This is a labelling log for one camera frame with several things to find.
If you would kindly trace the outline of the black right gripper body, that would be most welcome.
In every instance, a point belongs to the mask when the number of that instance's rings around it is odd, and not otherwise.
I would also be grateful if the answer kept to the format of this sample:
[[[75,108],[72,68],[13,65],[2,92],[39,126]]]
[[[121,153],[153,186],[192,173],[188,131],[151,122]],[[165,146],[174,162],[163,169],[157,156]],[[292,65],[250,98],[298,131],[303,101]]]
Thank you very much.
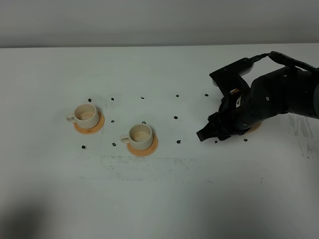
[[[221,105],[208,122],[217,120],[223,131],[232,135],[243,135],[255,124],[264,120],[264,93],[238,92],[229,97],[222,97]]]

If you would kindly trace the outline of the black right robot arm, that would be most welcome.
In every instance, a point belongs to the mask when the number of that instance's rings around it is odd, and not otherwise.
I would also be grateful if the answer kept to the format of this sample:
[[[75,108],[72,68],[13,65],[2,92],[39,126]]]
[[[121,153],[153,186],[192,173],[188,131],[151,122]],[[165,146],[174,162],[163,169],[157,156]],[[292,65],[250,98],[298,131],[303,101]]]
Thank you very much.
[[[243,135],[255,125],[279,114],[293,113],[318,119],[319,73],[284,67],[263,75],[251,86],[223,91],[219,110],[197,132],[200,141],[226,140]]]

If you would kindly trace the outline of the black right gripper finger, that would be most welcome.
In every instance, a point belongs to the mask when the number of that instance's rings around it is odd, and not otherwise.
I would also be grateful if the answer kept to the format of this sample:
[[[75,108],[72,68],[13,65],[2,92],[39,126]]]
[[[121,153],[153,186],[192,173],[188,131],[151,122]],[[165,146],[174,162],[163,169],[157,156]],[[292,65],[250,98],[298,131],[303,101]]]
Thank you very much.
[[[217,133],[217,138],[219,139],[219,140],[226,140],[226,139],[228,139],[228,138],[230,138],[232,136],[232,132],[229,132],[229,131],[219,131],[218,133]]]
[[[196,134],[201,142],[209,138],[218,138],[220,141],[224,140],[223,127],[217,120],[209,121],[208,124]]]

